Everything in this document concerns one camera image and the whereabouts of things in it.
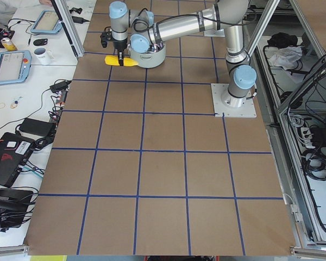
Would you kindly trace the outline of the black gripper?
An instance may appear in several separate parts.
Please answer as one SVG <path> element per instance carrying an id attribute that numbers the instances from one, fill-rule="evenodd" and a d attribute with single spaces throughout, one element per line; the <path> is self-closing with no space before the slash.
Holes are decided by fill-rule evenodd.
<path id="1" fill-rule="evenodd" d="M 124 66 L 124 52 L 120 49 L 126 49 L 128 45 L 128 34 L 125 32 L 117 32 L 111 27 L 105 27 L 100 35 L 101 45 L 107 48 L 108 43 L 112 42 L 114 49 L 118 50 L 118 63 L 119 66 Z"/>

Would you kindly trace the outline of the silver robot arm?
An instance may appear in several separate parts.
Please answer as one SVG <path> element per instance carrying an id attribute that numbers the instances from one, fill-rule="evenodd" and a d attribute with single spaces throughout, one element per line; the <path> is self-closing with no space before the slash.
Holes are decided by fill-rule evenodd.
<path id="1" fill-rule="evenodd" d="M 216 1 L 210 8 L 165 18 L 155 22 L 152 12 L 142 9 L 126 10 L 126 29 L 131 29 L 129 55 L 140 67 L 158 67 L 166 58 L 166 42 L 182 36 L 222 30 L 226 41 L 226 65 L 231 79 L 222 93 L 224 104 L 237 108 L 247 100 L 247 93 L 255 77 L 245 85 L 241 82 L 243 71 L 251 70 L 250 55 L 245 48 L 243 17 L 247 1 Z"/>
<path id="2" fill-rule="evenodd" d="M 101 34 L 104 48 L 112 42 L 115 55 L 107 55 L 105 63 L 110 66 L 139 66 L 140 55 L 147 53 L 151 47 L 147 33 L 154 24 L 154 14 L 146 8 L 131 10 L 125 2 L 114 1 L 109 5 L 111 25 Z"/>

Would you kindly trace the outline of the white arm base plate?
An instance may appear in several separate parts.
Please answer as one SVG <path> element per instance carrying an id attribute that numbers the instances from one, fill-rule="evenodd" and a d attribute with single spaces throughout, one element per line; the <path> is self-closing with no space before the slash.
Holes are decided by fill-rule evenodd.
<path id="1" fill-rule="evenodd" d="M 214 105 L 214 115 L 216 117 L 231 118 L 256 118 L 256 110 L 251 90 L 243 98 L 235 98 L 228 92 L 229 84 L 211 84 L 212 101 Z"/>

